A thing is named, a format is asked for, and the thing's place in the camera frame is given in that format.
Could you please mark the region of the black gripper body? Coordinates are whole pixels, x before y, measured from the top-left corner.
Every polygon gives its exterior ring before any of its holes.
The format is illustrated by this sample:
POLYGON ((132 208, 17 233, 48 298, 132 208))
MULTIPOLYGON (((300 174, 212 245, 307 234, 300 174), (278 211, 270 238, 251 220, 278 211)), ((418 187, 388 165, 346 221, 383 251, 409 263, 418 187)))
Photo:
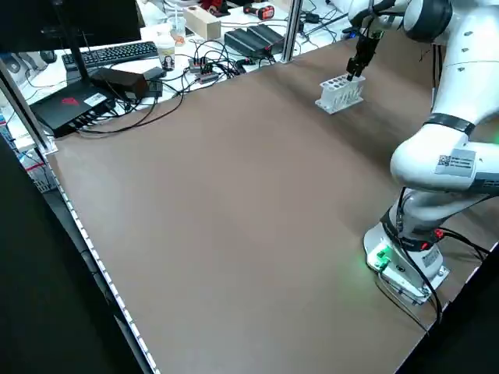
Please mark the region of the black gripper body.
POLYGON ((356 58, 360 65, 368 65, 375 55, 377 45, 384 36, 384 31, 376 31, 369 35, 359 35, 356 45, 356 58))

